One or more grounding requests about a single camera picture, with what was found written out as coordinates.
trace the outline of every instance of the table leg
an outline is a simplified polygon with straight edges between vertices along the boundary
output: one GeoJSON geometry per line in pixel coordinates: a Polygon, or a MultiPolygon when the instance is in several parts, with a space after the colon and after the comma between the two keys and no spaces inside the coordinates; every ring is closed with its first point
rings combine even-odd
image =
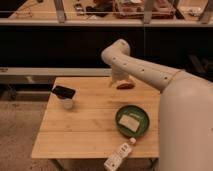
{"type": "Polygon", "coordinates": [[[49,159],[52,164],[58,169],[58,171],[65,171],[65,169],[63,168],[63,166],[58,162],[57,159],[49,159]]]}
{"type": "Polygon", "coordinates": [[[155,159],[149,158],[149,161],[150,161],[150,166],[148,167],[148,169],[150,169],[151,171],[155,171],[155,167],[158,163],[158,158],[155,158],[155,159]]]}

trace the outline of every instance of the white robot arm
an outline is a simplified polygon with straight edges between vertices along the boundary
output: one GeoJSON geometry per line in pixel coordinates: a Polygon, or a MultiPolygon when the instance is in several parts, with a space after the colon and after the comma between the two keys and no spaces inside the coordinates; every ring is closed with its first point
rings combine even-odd
{"type": "Polygon", "coordinates": [[[118,40],[102,52],[112,80],[129,74],[161,91],[160,171],[213,171],[213,84],[185,71],[130,57],[118,40]]]}

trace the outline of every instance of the table top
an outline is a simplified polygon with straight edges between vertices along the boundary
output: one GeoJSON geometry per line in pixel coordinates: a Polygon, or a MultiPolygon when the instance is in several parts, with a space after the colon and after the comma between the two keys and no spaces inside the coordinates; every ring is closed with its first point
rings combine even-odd
{"type": "Polygon", "coordinates": [[[50,95],[38,132],[33,158],[107,158],[127,142],[116,128],[115,114],[124,105],[143,108],[150,118],[148,131],[131,153],[132,158],[159,157],[158,104],[160,92],[134,79],[134,89],[109,87],[109,77],[58,77],[54,85],[76,90],[74,106],[63,108],[50,95]]]}

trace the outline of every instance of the green plate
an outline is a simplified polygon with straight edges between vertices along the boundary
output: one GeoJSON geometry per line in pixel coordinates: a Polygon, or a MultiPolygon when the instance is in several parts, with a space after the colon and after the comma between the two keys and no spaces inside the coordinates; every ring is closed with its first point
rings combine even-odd
{"type": "Polygon", "coordinates": [[[118,130],[127,137],[137,138],[141,136],[143,133],[145,133],[145,131],[149,127],[149,117],[147,113],[140,107],[134,105],[127,105],[120,108],[116,113],[115,121],[118,130]],[[132,117],[133,119],[139,122],[139,127],[136,132],[119,124],[119,121],[123,115],[132,117]]]}

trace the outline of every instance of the gray floor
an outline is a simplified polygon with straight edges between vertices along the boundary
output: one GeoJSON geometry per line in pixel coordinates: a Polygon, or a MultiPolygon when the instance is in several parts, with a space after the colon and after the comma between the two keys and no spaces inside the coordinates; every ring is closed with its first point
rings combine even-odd
{"type": "MultiPolygon", "coordinates": [[[[56,171],[49,160],[30,157],[49,93],[19,92],[15,100],[10,100],[5,91],[0,95],[0,170],[56,171]]],[[[72,171],[101,171],[104,161],[63,160],[62,163],[72,171]]],[[[128,159],[119,170],[145,171],[148,164],[147,159],[128,159]]]]}

